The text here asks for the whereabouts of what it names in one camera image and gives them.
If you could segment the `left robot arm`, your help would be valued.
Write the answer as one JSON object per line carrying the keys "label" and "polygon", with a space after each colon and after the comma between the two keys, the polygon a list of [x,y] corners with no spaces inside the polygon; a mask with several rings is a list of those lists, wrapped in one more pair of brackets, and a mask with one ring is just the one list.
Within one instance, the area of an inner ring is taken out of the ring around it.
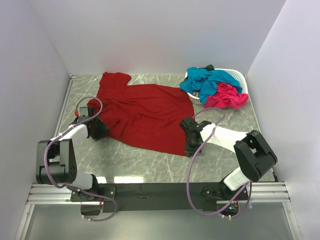
{"label": "left robot arm", "polygon": [[97,177],[78,171],[75,148],[87,138],[95,142],[103,139],[109,128],[93,107],[81,107],[75,115],[67,130],[50,140],[38,142],[35,177],[38,184],[52,185],[52,179],[59,187],[82,190],[88,201],[94,201],[100,195]]}

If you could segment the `red t-shirt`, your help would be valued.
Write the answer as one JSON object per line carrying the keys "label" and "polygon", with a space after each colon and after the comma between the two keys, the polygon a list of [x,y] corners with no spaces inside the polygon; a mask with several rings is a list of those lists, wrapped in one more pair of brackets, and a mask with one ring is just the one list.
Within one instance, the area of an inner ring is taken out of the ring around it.
{"label": "red t-shirt", "polygon": [[192,117],[194,107],[186,92],[158,84],[130,85],[126,73],[105,72],[95,99],[87,106],[101,110],[105,133],[141,149],[185,156],[185,133],[179,123]]}

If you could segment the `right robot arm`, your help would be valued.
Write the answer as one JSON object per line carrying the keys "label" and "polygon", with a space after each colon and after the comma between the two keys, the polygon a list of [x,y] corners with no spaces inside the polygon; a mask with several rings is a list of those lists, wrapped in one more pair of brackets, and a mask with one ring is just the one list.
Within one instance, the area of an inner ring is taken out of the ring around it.
{"label": "right robot arm", "polygon": [[209,121],[196,122],[188,116],[179,126],[185,134],[184,151],[195,161],[205,144],[213,144],[235,153],[239,167],[224,177],[207,196],[230,200],[237,190],[249,182],[257,182],[278,162],[277,156],[263,135],[257,131],[240,132]]}

